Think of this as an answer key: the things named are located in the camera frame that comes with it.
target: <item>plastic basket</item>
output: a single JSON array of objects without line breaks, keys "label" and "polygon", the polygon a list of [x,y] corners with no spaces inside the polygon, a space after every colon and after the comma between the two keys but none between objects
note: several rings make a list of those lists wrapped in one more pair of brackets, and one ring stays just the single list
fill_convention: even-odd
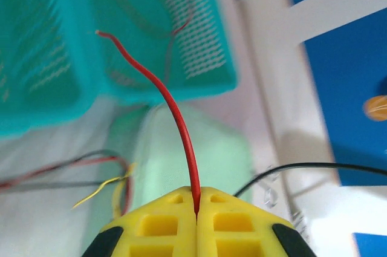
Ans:
[{"label": "plastic basket", "polygon": [[96,30],[115,34],[178,100],[236,85],[216,0],[0,0],[0,30],[3,135],[74,119],[99,95],[162,101]]}]

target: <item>wire strand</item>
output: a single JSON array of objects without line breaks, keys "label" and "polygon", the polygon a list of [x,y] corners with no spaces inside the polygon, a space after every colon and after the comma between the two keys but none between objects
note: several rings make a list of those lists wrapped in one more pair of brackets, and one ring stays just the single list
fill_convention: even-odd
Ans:
[{"label": "wire strand", "polygon": [[356,164],[341,164],[341,163],[327,163],[327,162],[303,162],[303,163],[292,163],[286,164],[282,166],[278,166],[276,168],[270,169],[266,172],[256,175],[252,180],[250,180],[247,184],[245,184],[239,191],[234,194],[234,197],[240,197],[245,191],[247,191],[253,184],[259,182],[263,178],[275,174],[281,171],[287,171],[289,169],[294,168],[336,168],[336,169],[346,169],[353,171],[363,171],[370,172],[372,174],[384,175],[387,177],[387,171],[379,168],[371,168],[369,166],[362,166]]},{"label": "wire strand", "polygon": [[[88,157],[92,157],[95,155],[108,155],[108,157],[87,159]],[[72,159],[66,160],[66,161],[61,161],[61,162],[58,162],[55,164],[49,164],[49,165],[44,166],[42,168],[39,168],[35,171],[27,172],[24,175],[14,177],[14,178],[11,178],[8,180],[0,181],[0,192],[6,192],[9,189],[14,188],[15,186],[16,187],[20,186],[20,183],[23,181],[31,180],[31,179],[39,177],[43,174],[53,172],[53,171],[56,171],[58,169],[61,169],[61,168],[67,167],[67,166],[80,166],[80,165],[84,166],[84,165],[91,165],[91,164],[107,163],[107,162],[112,162],[112,161],[117,162],[123,169],[123,174],[121,177],[121,180],[125,181],[125,197],[124,197],[124,211],[123,212],[126,212],[129,208],[130,201],[131,201],[131,195],[132,195],[131,178],[125,177],[126,171],[128,170],[128,166],[127,166],[124,158],[119,156],[119,154],[116,153],[115,151],[112,151],[109,149],[101,149],[98,151],[88,152],[86,154],[81,155],[80,157],[72,158]],[[103,187],[103,185],[105,185],[104,183],[106,184],[106,182],[102,182],[99,185]]]},{"label": "wire strand", "polygon": [[169,109],[171,110],[171,113],[176,121],[177,128],[179,130],[181,140],[183,142],[184,151],[186,153],[187,157],[187,164],[188,164],[188,171],[189,171],[189,177],[190,177],[190,183],[191,183],[191,192],[192,192],[192,198],[193,198],[193,207],[196,215],[199,212],[199,205],[200,205],[200,181],[199,181],[199,173],[197,168],[197,163],[195,159],[195,153],[194,148],[192,147],[192,142],[189,137],[187,126],[184,122],[184,118],[181,115],[181,112],[168,91],[168,89],[165,87],[163,82],[156,77],[154,74],[152,74],[147,68],[145,68],[143,65],[139,64],[126,50],[125,47],[121,44],[121,42],[112,34],[101,32],[99,30],[96,31],[96,34],[98,34],[101,37],[105,37],[110,39],[114,45],[118,48],[119,52],[122,54],[122,56],[130,63],[136,70],[141,72],[145,77],[147,77],[160,91],[161,95],[164,97]]},{"label": "wire strand", "polygon": [[107,184],[115,183],[115,182],[121,181],[123,179],[124,179],[124,177],[114,177],[114,178],[111,178],[110,180],[105,180],[93,193],[91,193],[90,195],[88,195],[85,198],[82,198],[75,205],[73,205],[73,209],[75,209],[80,204],[83,204],[85,201],[90,200],[92,197],[96,196]]},{"label": "wire strand", "polygon": [[172,69],[172,52],[174,49],[174,43],[177,37],[177,34],[181,32],[184,28],[188,26],[188,24],[191,22],[191,20],[194,18],[194,9],[192,7],[191,1],[187,0],[187,5],[188,5],[188,17],[185,23],[174,30],[171,34],[171,39],[169,40],[168,47],[167,47],[167,52],[165,54],[165,69],[164,69],[164,83],[165,85],[168,85],[169,83],[169,78],[171,75],[171,69]]}]

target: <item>white surface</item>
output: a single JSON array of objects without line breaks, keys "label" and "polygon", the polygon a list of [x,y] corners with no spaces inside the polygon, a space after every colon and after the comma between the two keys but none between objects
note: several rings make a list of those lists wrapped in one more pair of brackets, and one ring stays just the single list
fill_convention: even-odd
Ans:
[{"label": "white surface", "polygon": [[[228,22],[229,39],[234,47],[235,60],[238,63],[239,82],[236,90],[222,96],[200,100],[194,105],[212,115],[216,119],[241,131],[249,140],[257,172],[278,165],[273,139],[269,133],[264,103],[256,83],[253,71],[253,61],[247,49],[246,37],[243,35],[243,25],[239,21],[240,13],[234,0],[222,0],[227,11],[223,12]],[[269,209],[264,205],[263,189],[255,185],[253,202],[275,215],[289,220],[288,204],[282,188],[282,181],[267,183],[278,193],[278,204]]]},{"label": "white surface", "polygon": [[[276,154],[268,136],[263,105],[238,22],[239,14],[233,9],[232,0],[224,2],[240,64],[240,86],[230,94],[197,101],[194,105],[245,133],[252,144],[256,168],[263,171],[269,165],[276,165]],[[21,174],[103,147],[113,115],[114,105],[99,99],[80,120],[30,132],[19,140],[1,142],[0,177]],[[95,177],[96,169],[87,167],[64,169],[42,181],[86,181]],[[288,218],[281,181],[276,181],[273,187],[279,194],[279,204],[271,212]],[[91,190],[75,188],[0,194],[1,256],[79,256],[90,202],[70,209]],[[263,190],[256,187],[255,203],[266,209],[262,201]]]},{"label": "white surface", "polygon": [[[0,143],[0,178],[22,174],[103,147],[113,104],[100,99],[79,120]],[[64,169],[46,181],[93,181],[96,167]],[[0,194],[1,256],[79,256],[89,204],[71,210],[92,188]]]},{"label": "white surface", "polygon": [[[243,0],[281,163],[332,161],[303,41],[387,7],[387,0]],[[387,235],[387,187],[339,187],[334,172],[287,174],[318,256],[357,256],[352,233]]]}]

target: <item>light green container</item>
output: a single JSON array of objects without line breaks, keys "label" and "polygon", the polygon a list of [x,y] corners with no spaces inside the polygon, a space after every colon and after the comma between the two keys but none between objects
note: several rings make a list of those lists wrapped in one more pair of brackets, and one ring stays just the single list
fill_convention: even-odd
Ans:
[{"label": "light green container", "polygon": [[[197,158],[201,186],[210,186],[234,194],[253,177],[252,156],[248,141],[188,105],[180,105]],[[136,162],[134,196],[131,210],[181,186],[189,186],[187,160],[178,129],[166,105],[142,108],[117,119],[111,128],[107,148]],[[99,179],[119,175],[120,168],[102,166]],[[93,200],[85,247],[112,217],[113,187]],[[241,199],[251,203],[252,191]]]}]

